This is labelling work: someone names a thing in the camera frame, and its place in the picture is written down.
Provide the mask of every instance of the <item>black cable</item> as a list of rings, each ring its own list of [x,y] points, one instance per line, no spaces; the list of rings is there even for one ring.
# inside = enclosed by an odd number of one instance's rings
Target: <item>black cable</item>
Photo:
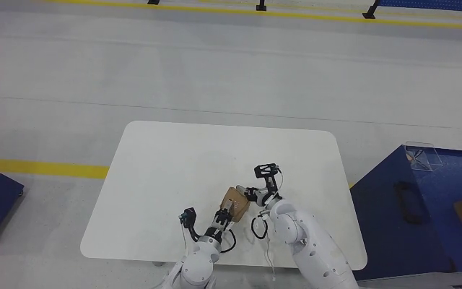
[[[250,225],[250,229],[252,230],[253,235],[255,235],[255,237],[256,237],[257,239],[263,240],[263,239],[265,239],[266,234],[268,233],[268,223],[267,223],[265,220],[262,219],[262,220],[263,220],[263,224],[265,225],[265,233],[263,233],[262,236],[259,236],[259,235],[257,235],[257,233],[255,232],[255,230],[253,229],[253,224],[255,223],[255,220],[256,220],[256,219],[257,219],[257,217],[255,217],[255,218],[252,219],[252,224]]]
[[[232,240],[234,241],[234,244],[233,244],[231,247],[229,247],[228,249],[222,250],[222,251],[221,251],[222,254],[223,254],[223,253],[226,253],[226,252],[229,252],[229,251],[233,250],[234,247],[236,247],[236,236],[235,236],[234,232],[233,232],[231,229],[229,229],[229,232],[230,232],[231,235],[232,235]]]

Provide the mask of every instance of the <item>blue barrier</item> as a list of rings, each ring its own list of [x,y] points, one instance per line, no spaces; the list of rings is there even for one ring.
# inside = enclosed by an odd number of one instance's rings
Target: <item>blue barrier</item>
[[[375,19],[374,12],[378,6],[462,11],[462,0],[375,0],[362,16]]]

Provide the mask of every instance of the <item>cardboard box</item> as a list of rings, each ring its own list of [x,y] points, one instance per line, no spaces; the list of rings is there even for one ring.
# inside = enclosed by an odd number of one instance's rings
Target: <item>cardboard box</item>
[[[230,187],[223,198],[222,204],[220,208],[223,208],[225,202],[231,199],[232,200],[232,207],[231,207],[231,215],[233,222],[239,222],[240,219],[243,217],[244,213],[250,207],[250,202],[244,197],[236,188]]]

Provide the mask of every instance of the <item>cable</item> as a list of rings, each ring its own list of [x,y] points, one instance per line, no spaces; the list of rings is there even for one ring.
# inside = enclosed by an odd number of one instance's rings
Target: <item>cable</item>
[[[185,231],[183,229],[183,224],[180,223],[181,226],[181,233],[183,234],[183,241],[185,242],[185,251],[188,250],[188,246],[186,245],[186,237],[185,237]]]
[[[233,244],[231,247],[229,247],[228,249],[222,250],[222,251],[220,252],[221,254],[224,254],[224,253],[226,253],[226,252],[229,252],[229,251],[233,250],[234,247],[236,247],[236,236],[235,236],[234,232],[233,232],[231,229],[229,229],[228,231],[229,231],[229,232],[231,233],[231,235],[232,235],[232,240],[233,240],[234,244]]]
[[[268,261],[271,268],[273,269],[273,281],[276,281],[276,273],[274,272],[274,265],[273,265],[273,262],[272,262],[271,258],[269,257],[269,241],[270,241],[269,236],[268,236],[267,239],[268,239],[268,241],[267,241],[268,246],[266,247],[266,256],[268,257],[268,259],[266,261]]]
[[[282,171],[281,171],[281,169],[279,167],[277,167],[277,170],[281,173],[281,186],[279,186],[279,189],[277,189],[277,192],[275,193],[275,195],[277,193],[279,193],[279,191],[281,191],[282,184],[284,183],[284,174],[282,173]]]
[[[257,233],[255,232],[255,229],[253,229],[253,224],[255,223],[255,220],[257,219],[257,217],[255,217],[255,218],[252,219],[252,223],[250,224],[250,229],[252,230],[253,235],[254,235],[257,239],[263,240],[263,239],[265,239],[266,234],[268,233],[268,223],[267,223],[265,220],[262,219],[262,220],[263,220],[263,224],[265,225],[265,233],[263,233],[262,236],[257,235]]]

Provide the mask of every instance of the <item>blue platform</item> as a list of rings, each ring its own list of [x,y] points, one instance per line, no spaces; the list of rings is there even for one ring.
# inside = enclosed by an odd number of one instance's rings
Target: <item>blue platform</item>
[[[0,223],[8,215],[24,186],[0,174]]]
[[[462,269],[462,152],[436,152],[442,167],[416,171],[400,146],[352,187],[368,257],[358,280]]]
[[[380,5],[462,11],[462,0],[381,0]]]

